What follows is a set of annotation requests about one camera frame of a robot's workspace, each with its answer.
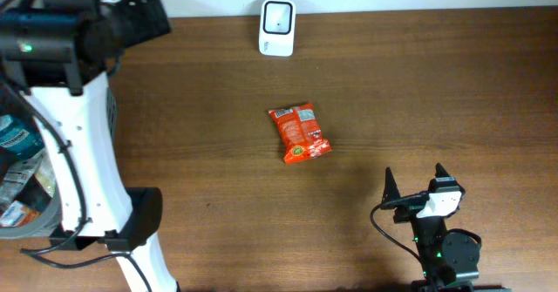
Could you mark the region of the red snack bag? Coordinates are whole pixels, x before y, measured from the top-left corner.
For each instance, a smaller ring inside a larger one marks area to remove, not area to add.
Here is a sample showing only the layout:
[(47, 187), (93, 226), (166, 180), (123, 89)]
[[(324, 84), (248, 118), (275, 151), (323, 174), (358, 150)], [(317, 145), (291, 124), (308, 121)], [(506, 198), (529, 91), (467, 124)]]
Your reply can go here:
[(330, 142), (316, 121), (312, 103), (268, 110), (268, 114), (286, 147), (283, 157), (286, 164), (312, 160), (331, 151)]

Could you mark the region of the small orange carton box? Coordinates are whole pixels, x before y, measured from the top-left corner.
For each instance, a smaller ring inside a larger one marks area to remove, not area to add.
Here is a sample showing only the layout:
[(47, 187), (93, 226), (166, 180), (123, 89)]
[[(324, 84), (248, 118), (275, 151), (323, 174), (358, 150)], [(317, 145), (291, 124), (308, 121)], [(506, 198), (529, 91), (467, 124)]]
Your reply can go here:
[(40, 213), (15, 200), (1, 215), (1, 227), (21, 227), (33, 222)]

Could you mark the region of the silver foil snack packet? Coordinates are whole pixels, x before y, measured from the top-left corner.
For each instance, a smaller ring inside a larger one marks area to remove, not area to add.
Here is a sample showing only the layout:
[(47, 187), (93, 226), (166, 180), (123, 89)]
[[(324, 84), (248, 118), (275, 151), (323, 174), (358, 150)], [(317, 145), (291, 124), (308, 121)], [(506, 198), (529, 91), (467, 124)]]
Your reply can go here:
[(24, 190), (25, 185), (37, 171), (39, 158), (20, 160), (12, 164), (1, 182), (1, 211), (5, 211)]

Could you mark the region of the teal mouthwash bottle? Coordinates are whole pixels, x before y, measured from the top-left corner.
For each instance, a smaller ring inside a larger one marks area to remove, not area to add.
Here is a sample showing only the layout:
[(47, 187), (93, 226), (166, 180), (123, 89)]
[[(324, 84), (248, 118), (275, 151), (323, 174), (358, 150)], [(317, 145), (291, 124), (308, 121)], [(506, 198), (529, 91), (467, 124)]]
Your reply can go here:
[(44, 149), (38, 132), (21, 119), (11, 115), (1, 117), (1, 147), (15, 155), (18, 160), (27, 160)]

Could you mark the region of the cream and blue snack bag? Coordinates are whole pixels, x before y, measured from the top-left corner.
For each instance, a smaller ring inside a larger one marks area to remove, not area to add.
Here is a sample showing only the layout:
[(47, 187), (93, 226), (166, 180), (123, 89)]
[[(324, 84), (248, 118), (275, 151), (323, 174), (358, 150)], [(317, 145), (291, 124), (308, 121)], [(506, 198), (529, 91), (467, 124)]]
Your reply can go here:
[(48, 159), (41, 161), (35, 172), (35, 178), (44, 191), (52, 198), (56, 192), (57, 182), (52, 165)]

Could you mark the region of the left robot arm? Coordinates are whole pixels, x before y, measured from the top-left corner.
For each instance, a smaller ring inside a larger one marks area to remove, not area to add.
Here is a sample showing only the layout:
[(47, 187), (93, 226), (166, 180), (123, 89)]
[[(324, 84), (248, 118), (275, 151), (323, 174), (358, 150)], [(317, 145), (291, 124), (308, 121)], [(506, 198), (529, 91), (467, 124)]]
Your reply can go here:
[(168, 34), (161, 0), (4, 0), (1, 81), (34, 118), (58, 183), (62, 220), (48, 248), (27, 249), (43, 264), (49, 253), (107, 248), (133, 291), (176, 291), (158, 230), (156, 187), (125, 187), (107, 117), (108, 59)]

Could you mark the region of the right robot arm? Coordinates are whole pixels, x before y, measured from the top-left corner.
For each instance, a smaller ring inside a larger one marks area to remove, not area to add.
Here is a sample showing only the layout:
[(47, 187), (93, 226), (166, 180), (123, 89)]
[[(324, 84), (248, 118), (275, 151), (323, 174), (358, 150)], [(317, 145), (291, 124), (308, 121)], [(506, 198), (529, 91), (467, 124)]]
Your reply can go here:
[(380, 210), (392, 210), (393, 221), (412, 226), (424, 279), (411, 283), (412, 291), (472, 291), (479, 278), (481, 238), (461, 228), (449, 229), (446, 220), (459, 211), (465, 188), (440, 164), (425, 191), (402, 196), (390, 168), (385, 169)]

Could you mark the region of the white barcode scanner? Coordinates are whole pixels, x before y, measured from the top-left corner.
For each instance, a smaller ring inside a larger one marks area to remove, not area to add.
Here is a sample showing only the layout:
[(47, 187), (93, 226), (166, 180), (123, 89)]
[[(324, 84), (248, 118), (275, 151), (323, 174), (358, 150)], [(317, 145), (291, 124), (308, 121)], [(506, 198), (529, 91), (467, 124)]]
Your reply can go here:
[(290, 0), (264, 0), (258, 45), (266, 56), (289, 57), (294, 50), (296, 5)]

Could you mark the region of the grey plastic mesh basket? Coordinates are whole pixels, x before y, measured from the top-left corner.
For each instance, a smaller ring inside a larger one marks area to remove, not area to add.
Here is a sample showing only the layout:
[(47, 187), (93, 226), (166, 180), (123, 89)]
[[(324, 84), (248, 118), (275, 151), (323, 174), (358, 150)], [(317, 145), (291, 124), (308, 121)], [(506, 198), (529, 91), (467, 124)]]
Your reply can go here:
[[(116, 99), (110, 88), (106, 93), (106, 116), (108, 121), (111, 141), (114, 141), (118, 118)], [(62, 209), (59, 192), (55, 191), (53, 198), (46, 204), (45, 209), (34, 220), (21, 227), (2, 227), (2, 240), (15, 240), (33, 237), (48, 237), (58, 226), (62, 219)]]

